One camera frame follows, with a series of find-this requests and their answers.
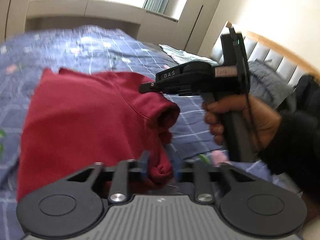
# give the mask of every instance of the hand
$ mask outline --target hand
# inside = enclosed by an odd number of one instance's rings
[[[266,148],[276,135],[281,122],[281,115],[255,97],[249,96],[249,102],[251,104],[253,123],[256,126],[259,140],[262,147]],[[203,103],[202,107],[207,111],[205,122],[210,125],[210,132],[215,135],[214,139],[219,145],[221,145],[223,141],[224,127],[219,123],[217,114],[223,114],[229,111],[241,111],[248,127],[252,126],[245,95],[228,96],[208,106]],[[249,129],[249,132],[255,149],[257,151],[262,150],[259,149],[261,146],[259,146],[253,129]]]

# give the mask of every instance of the wooden headboard frame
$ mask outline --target wooden headboard frame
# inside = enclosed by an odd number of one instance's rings
[[[226,27],[228,26],[232,26],[232,23],[227,22],[226,23]],[[304,59],[300,58],[298,55],[294,54],[293,52],[291,52],[290,50],[288,50],[287,48],[283,47],[282,45],[269,40],[268,38],[247,31],[247,30],[238,30],[237,31],[241,31],[243,36],[246,36],[248,38],[250,38],[253,41],[257,41],[265,46],[267,46],[268,48],[278,52],[279,54],[283,55],[284,57],[286,57],[288,60],[290,60],[291,62],[297,64],[301,69],[305,70],[307,73],[310,73],[311,75],[315,76],[318,80],[320,80],[320,70],[317,69],[315,66],[311,65],[310,63],[306,62]]]

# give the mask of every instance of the gripper handle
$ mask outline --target gripper handle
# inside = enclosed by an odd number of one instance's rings
[[[207,105],[232,94],[232,92],[200,93]],[[229,159],[235,162],[254,161],[255,151],[253,150],[247,124],[241,112],[230,111],[220,114],[220,121],[225,128],[224,147],[228,150]]]

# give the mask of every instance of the gray ribbed plate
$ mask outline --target gray ribbed plate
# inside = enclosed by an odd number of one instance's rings
[[[137,195],[113,206],[92,230],[74,240],[253,240],[229,228],[212,206],[193,203],[186,195]],[[299,240],[296,235],[282,240]],[[24,240],[39,240],[26,236]]]

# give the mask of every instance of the metal screw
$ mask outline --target metal screw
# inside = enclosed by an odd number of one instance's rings
[[[122,193],[115,193],[110,196],[110,200],[113,202],[122,202],[125,200],[125,195]]]
[[[202,193],[197,196],[197,199],[201,202],[210,202],[213,198],[211,194]]]

